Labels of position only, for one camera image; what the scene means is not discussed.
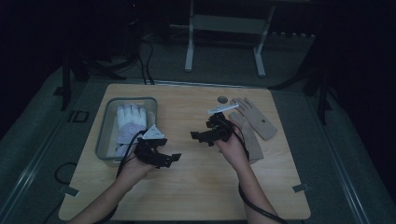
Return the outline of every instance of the forearm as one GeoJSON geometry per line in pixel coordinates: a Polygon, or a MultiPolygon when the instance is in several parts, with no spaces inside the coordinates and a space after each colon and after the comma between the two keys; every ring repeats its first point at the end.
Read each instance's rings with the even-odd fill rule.
{"type": "Polygon", "coordinates": [[[68,223],[94,223],[109,214],[130,190],[121,181],[115,181],[90,205],[75,216],[68,223]]]}
{"type": "MultiPolygon", "coordinates": [[[[262,210],[277,216],[276,210],[262,191],[262,187],[260,186],[260,183],[254,175],[251,167],[248,165],[243,169],[237,170],[236,173],[238,175],[240,187],[247,199],[262,210]]],[[[247,204],[244,204],[244,206],[249,224],[277,223],[276,221],[273,221],[272,219],[253,210],[247,204]]]]}

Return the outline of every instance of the wooden tabletop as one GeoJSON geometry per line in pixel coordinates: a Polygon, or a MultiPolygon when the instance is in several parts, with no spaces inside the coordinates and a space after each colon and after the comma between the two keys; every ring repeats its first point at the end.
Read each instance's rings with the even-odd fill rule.
{"type": "Polygon", "coordinates": [[[262,188],[278,214],[285,219],[307,219],[310,210],[300,185],[287,138],[271,92],[197,86],[111,84],[99,107],[70,187],[79,190],[74,198],[65,195],[59,212],[68,220],[91,203],[115,179],[110,168],[95,155],[106,103],[116,97],[153,97],[158,102],[157,127],[168,142],[158,149],[170,155],[181,153],[170,168],[154,169],[120,202],[117,220],[238,220],[246,219],[237,191],[237,177],[216,147],[191,139],[190,132],[208,131],[207,109],[218,105],[218,97],[247,97],[277,127],[276,135],[263,141],[258,135],[264,160],[252,164],[262,188]]]}

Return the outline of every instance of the white glove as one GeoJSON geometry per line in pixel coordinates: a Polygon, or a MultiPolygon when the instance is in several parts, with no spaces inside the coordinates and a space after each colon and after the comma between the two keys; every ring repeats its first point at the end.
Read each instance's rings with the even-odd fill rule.
{"type": "Polygon", "coordinates": [[[117,137],[119,147],[116,154],[117,156],[123,156],[132,138],[138,132],[146,130],[146,109],[131,104],[119,106],[117,108],[117,123],[119,126],[119,135],[117,137]]]}

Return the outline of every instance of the dark background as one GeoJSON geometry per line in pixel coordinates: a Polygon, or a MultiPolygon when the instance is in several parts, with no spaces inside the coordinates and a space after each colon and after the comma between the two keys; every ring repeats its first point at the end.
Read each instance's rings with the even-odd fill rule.
{"type": "MultiPolygon", "coordinates": [[[[196,2],[200,2],[198,10],[216,14],[232,10],[241,16],[261,13],[255,7],[238,11],[241,3],[236,1],[223,1],[227,7],[213,7],[209,1],[196,2]]],[[[301,73],[311,67],[329,72],[329,83],[340,105],[353,121],[384,184],[396,199],[393,98],[396,95],[396,4],[391,0],[361,0],[276,5],[270,31],[316,36],[301,73]]],[[[188,8],[186,0],[2,1],[0,137],[44,80],[62,65],[66,52],[83,52],[95,60],[110,60],[112,54],[124,50],[125,46],[118,40],[131,22],[135,22],[132,37],[138,39],[145,23],[166,40],[169,24],[188,24],[188,8]]],[[[134,45],[127,48],[132,54],[136,50],[134,45]]]]}

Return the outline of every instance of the small round object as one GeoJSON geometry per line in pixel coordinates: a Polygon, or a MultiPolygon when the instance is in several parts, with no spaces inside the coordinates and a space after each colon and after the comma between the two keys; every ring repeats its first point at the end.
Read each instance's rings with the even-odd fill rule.
{"type": "Polygon", "coordinates": [[[219,96],[218,97],[218,102],[221,103],[221,104],[227,104],[228,99],[225,96],[219,96]]]}

